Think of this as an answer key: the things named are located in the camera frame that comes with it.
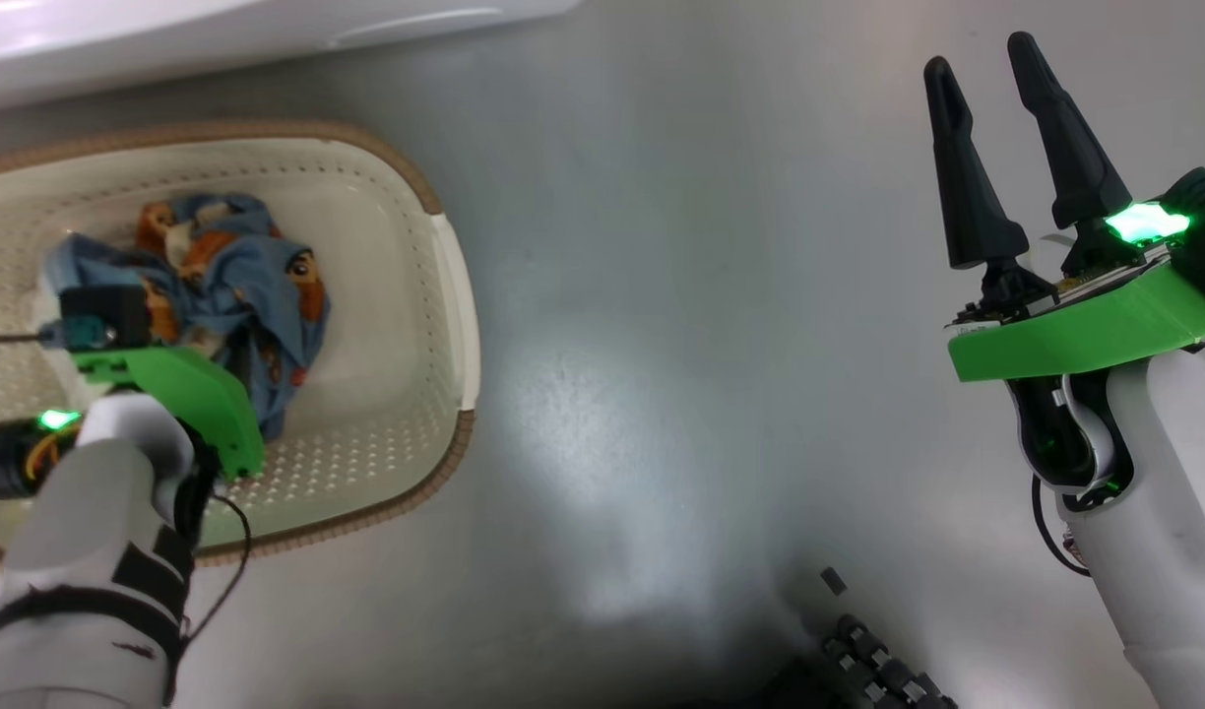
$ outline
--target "white plastic basket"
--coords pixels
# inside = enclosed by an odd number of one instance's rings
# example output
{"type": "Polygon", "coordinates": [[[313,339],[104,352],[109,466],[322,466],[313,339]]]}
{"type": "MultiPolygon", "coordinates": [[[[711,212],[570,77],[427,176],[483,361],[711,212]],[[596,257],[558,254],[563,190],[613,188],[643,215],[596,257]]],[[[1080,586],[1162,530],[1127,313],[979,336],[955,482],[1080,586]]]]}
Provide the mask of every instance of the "white plastic basket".
{"type": "MultiPolygon", "coordinates": [[[[315,248],[331,295],[322,354],[233,498],[255,552],[319,541],[417,506],[471,438],[480,330],[454,230],[422,175],[386,143],[319,122],[222,122],[113,134],[0,157],[0,332],[30,322],[40,258],[78,230],[130,244],[143,203],[194,192],[264,199],[315,248]]],[[[70,405],[36,346],[0,346],[0,421],[70,405]]],[[[0,557],[28,503],[0,502],[0,557]]],[[[201,562],[237,557],[242,529],[207,512],[201,562]]]]}

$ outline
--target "garment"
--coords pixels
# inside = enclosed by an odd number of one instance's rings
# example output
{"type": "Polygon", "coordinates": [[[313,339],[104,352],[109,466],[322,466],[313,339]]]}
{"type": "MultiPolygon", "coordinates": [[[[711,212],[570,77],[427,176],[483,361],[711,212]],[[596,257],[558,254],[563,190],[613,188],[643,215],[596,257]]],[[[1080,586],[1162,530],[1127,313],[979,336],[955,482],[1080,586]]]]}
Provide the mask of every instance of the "garment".
{"type": "Polygon", "coordinates": [[[152,203],[134,250],[71,234],[47,256],[43,277],[55,293],[143,286],[157,340],[198,346],[240,377],[265,440],[282,434],[331,312],[315,252],[284,239],[247,194],[152,203]]]}

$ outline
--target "green led light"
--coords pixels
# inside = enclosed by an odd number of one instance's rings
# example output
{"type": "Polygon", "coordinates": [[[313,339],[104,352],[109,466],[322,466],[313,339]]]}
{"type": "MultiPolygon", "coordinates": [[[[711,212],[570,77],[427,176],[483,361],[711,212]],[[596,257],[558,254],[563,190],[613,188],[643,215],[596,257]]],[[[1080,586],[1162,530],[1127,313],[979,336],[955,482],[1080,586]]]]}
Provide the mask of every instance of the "green led light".
{"type": "Polygon", "coordinates": [[[81,411],[57,411],[55,409],[49,409],[40,414],[39,426],[48,430],[59,430],[66,427],[67,423],[78,421],[81,417],[81,411]]]}
{"type": "Polygon", "coordinates": [[[1106,217],[1105,223],[1128,244],[1147,244],[1183,233],[1188,228],[1188,217],[1169,215],[1157,201],[1145,201],[1106,217]]]}

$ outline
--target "black strap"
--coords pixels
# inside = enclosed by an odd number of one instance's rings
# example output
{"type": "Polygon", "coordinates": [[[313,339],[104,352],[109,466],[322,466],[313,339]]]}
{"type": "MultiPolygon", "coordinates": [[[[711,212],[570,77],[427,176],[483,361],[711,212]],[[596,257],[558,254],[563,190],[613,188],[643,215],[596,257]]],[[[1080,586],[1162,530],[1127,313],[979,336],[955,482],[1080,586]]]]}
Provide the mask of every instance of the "black strap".
{"type": "Polygon", "coordinates": [[[117,569],[112,572],[112,582],[145,593],[164,605],[176,619],[183,616],[187,578],[180,579],[164,561],[147,556],[134,544],[127,544],[127,550],[120,553],[117,569]]]}
{"type": "Polygon", "coordinates": [[[107,615],[152,638],[165,651],[165,705],[174,701],[175,674],[183,655],[178,623],[152,605],[102,588],[76,588],[71,585],[27,593],[0,609],[0,631],[17,621],[43,619],[48,615],[90,614],[107,615]]]}
{"type": "Polygon", "coordinates": [[[184,581],[192,578],[192,570],[196,569],[196,561],[192,559],[192,549],[187,540],[166,526],[161,526],[157,533],[157,544],[153,545],[152,552],[170,562],[184,581]]]}

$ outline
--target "floor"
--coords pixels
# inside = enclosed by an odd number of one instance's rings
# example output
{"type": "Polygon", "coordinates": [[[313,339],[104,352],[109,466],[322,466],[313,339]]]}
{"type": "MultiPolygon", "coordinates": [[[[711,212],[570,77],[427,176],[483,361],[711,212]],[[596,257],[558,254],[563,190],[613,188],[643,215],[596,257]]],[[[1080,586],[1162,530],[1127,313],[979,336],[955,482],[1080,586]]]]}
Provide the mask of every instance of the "floor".
{"type": "MultiPolygon", "coordinates": [[[[1152,707],[1035,537],[1006,391],[958,385],[940,332],[977,274],[946,268],[933,54],[1031,238],[1052,184],[1009,31],[1140,197],[1205,165],[1205,0],[1076,5],[593,0],[0,113],[0,150],[349,121],[423,166],[471,265],[462,470],[408,517],[257,561],[176,705],[657,707],[748,690],[809,645],[801,615],[853,611],[964,707],[1152,707]]],[[[228,573],[198,575],[192,614],[228,573]]]]}

